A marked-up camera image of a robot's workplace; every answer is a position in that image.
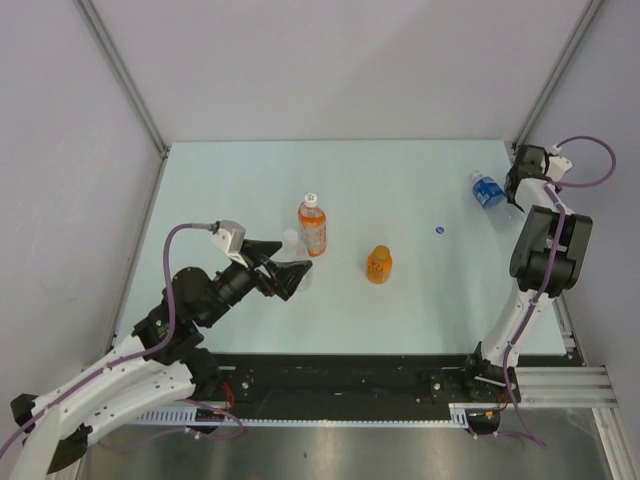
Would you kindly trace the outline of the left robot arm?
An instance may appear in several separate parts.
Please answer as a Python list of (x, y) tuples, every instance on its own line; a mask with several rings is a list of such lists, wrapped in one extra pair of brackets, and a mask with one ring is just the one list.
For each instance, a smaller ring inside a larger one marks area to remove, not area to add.
[(12, 400), (18, 428), (1, 451), (22, 445), (13, 478), (43, 479), (142, 414), (219, 392), (222, 374), (214, 355), (200, 345), (202, 329), (252, 291), (290, 299), (312, 263), (275, 260), (280, 241), (235, 241), (226, 233), (215, 242), (230, 260), (223, 271), (214, 277), (198, 267), (167, 272), (160, 303), (119, 344), (67, 384)]

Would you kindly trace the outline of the small orange bottle gold cap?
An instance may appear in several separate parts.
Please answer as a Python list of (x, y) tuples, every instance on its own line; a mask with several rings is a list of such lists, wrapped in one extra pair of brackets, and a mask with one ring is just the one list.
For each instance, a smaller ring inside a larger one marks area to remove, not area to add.
[(376, 246), (367, 260), (367, 279), (374, 284), (385, 283), (390, 277), (392, 266), (390, 249), (385, 245)]

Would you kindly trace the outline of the blue Pocari Sweat bottle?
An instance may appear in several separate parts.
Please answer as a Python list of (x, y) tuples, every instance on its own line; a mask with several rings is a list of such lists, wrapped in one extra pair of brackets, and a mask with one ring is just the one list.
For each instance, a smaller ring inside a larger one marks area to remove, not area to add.
[(521, 212), (507, 200), (502, 187), (492, 177), (474, 171), (470, 176), (471, 191), (476, 202), (499, 232), (514, 230)]

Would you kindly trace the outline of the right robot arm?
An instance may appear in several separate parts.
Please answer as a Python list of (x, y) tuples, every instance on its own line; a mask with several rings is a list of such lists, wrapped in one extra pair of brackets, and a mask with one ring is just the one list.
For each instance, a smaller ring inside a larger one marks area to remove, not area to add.
[(516, 149), (506, 176), (506, 200), (527, 216), (510, 259), (512, 289), (461, 376), (463, 393), (475, 402), (518, 391), (515, 367), (521, 344), (541, 313), (577, 283), (593, 220), (559, 197), (560, 180), (570, 168), (571, 162), (558, 151), (534, 145)]

